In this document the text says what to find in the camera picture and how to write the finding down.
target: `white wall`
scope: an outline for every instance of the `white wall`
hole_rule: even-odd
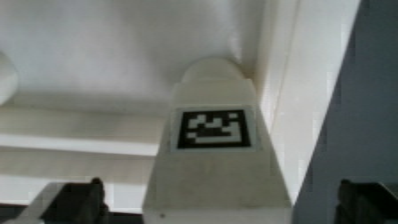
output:
[[[270,0],[256,84],[292,201],[302,186],[359,0]]]
[[[0,51],[18,105],[167,114],[196,60],[254,71],[265,0],[0,0]]]

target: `white ceiling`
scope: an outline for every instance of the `white ceiling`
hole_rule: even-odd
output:
[[[0,0],[0,51],[20,72],[14,103],[164,116],[196,60],[251,76],[265,0]]]

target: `white pointed post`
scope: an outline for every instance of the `white pointed post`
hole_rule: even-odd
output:
[[[292,221],[254,86],[222,59],[194,64],[174,87],[142,209],[148,224]]]

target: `black square marker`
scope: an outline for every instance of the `black square marker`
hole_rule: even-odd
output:
[[[251,147],[245,110],[183,112],[178,150]]]

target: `black object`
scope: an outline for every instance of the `black object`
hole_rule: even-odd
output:
[[[89,184],[68,183],[41,215],[46,224],[107,224],[109,206],[100,178]]]
[[[0,204],[0,223],[16,219],[27,206]],[[144,224],[142,215],[130,213],[109,213],[109,224]]]
[[[334,223],[398,223],[398,200],[380,183],[341,181]]]

